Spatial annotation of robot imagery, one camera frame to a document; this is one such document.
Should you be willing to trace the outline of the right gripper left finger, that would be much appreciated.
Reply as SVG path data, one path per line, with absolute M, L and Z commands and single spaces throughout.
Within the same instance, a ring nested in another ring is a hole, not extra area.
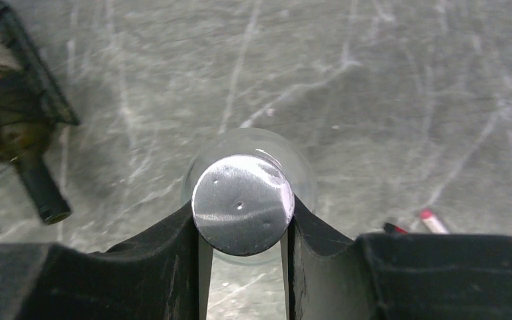
M 198 270 L 189 205 L 104 252 L 0 243 L 0 319 L 198 319 Z

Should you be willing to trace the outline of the clear silver-capped bottle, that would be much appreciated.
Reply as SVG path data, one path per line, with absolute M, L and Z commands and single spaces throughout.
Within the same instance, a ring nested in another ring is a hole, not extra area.
M 193 156 L 181 198 L 192 204 L 195 225 L 218 259 L 265 265 L 279 259 L 295 202 L 315 210 L 317 179 L 302 152 L 279 134 L 232 129 Z

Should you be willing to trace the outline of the dark green labelled wine bottle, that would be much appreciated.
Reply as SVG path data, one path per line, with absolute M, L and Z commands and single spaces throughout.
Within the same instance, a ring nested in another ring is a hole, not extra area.
M 26 72 L 0 40 L 0 162 L 15 168 L 44 225 L 71 214 L 43 160 L 54 130 Z

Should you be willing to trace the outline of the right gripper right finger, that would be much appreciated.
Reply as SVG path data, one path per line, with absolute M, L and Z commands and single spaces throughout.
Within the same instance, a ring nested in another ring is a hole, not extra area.
M 512 319 L 512 237 L 350 239 L 302 202 L 287 230 L 290 319 Z

